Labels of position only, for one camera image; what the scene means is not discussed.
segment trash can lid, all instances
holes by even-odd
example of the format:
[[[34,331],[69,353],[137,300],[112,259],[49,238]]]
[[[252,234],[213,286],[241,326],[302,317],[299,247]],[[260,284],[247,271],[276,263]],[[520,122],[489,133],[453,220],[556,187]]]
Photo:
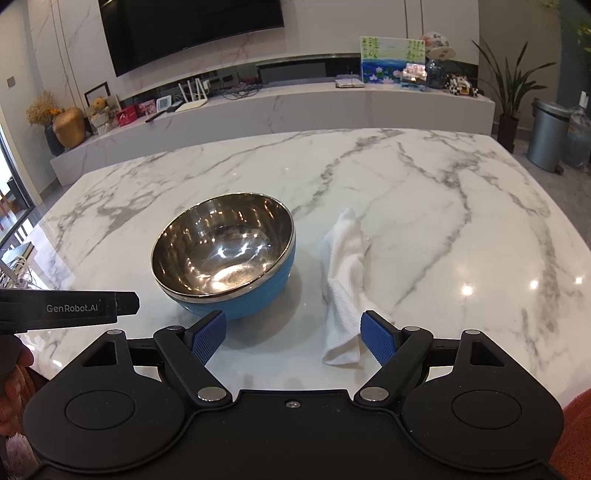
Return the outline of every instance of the trash can lid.
[[[563,107],[554,102],[545,102],[540,100],[539,98],[534,99],[533,103],[534,108],[539,108],[543,112],[549,113],[550,115],[555,115],[564,118],[565,120],[570,120],[570,108]]]

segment plastic water bottle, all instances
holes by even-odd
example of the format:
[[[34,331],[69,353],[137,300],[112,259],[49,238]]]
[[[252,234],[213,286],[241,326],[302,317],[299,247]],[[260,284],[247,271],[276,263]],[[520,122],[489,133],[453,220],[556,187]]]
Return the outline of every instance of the plastic water bottle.
[[[570,115],[564,162],[573,168],[585,168],[591,156],[591,120],[585,112],[588,103],[587,93],[582,92],[579,105]]]

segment gray trash can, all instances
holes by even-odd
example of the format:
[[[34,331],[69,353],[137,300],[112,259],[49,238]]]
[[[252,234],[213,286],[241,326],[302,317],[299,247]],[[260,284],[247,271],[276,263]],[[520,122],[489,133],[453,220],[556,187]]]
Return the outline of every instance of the gray trash can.
[[[534,99],[534,131],[527,158],[540,168],[556,171],[566,148],[570,109],[557,103]]]

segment bowl rim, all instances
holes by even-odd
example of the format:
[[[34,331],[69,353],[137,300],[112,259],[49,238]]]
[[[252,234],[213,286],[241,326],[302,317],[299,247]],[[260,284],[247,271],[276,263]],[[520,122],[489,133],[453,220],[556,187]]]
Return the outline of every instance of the bowl rim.
[[[257,197],[262,197],[264,199],[272,200],[273,202],[276,202],[281,208],[283,208],[287,212],[287,215],[290,219],[290,224],[291,224],[291,235],[290,235],[290,238],[287,242],[287,246],[280,253],[277,260],[275,260],[273,262],[273,265],[271,265],[269,267],[269,269],[267,269],[266,271],[261,273],[256,278],[249,280],[247,283],[244,283],[244,284],[239,285],[237,287],[230,288],[229,290],[225,290],[225,291],[221,291],[221,292],[204,293],[204,294],[180,293],[180,292],[172,290],[171,288],[164,285],[160,281],[160,279],[156,276],[156,273],[154,272],[154,251],[156,249],[156,245],[158,244],[158,241],[162,238],[162,236],[164,235],[166,230],[176,220],[178,220],[180,217],[182,217],[185,213],[189,212],[190,210],[193,210],[194,208],[197,208],[206,202],[210,202],[211,200],[216,200],[216,199],[223,198],[223,197],[230,197],[230,196],[234,196],[234,195],[254,195]],[[152,253],[150,254],[150,270],[152,271],[152,276],[154,277],[154,279],[156,280],[158,285],[160,285],[160,288],[163,289],[165,293],[167,293],[169,296],[171,296],[172,298],[174,298],[176,300],[181,300],[181,301],[185,301],[188,303],[209,303],[209,302],[213,303],[213,302],[220,301],[220,297],[224,297],[222,299],[222,301],[230,300],[230,299],[239,297],[239,296],[253,290],[256,286],[258,286],[258,284],[264,283],[264,281],[267,280],[267,278],[264,278],[264,277],[268,277],[269,274],[275,273],[277,270],[279,270],[279,268],[283,265],[283,263],[289,257],[289,254],[291,253],[291,251],[294,248],[294,244],[295,244],[294,240],[296,238],[295,232],[296,232],[296,225],[294,223],[293,215],[291,214],[289,208],[287,208],[283,203],[281,203],[279,200],[277,200],[274,197],[271,197],[269,195],[265,195],[264,193],[257,193],[257,192],[232,192],[232,193],[224,193],[222,195],[216,195],[215,197],[210,197],[210,198],[203,200],[199,203],[196,203],[195,205],[182,211],[173,220],[171,220],[166,227],[164,227],[164,229],[160,232],[160,234],[158,235],[158,238],[154,242],[154,246],[152,247]]]

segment lotus painting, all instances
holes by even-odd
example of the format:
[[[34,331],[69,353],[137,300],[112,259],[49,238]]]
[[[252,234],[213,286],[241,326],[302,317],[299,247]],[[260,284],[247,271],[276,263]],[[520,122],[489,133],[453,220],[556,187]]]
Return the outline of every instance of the lotus painting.
[[[410,38],[361,37],[365,83],[400,83],[407,63],[425,65],[425,42]]]

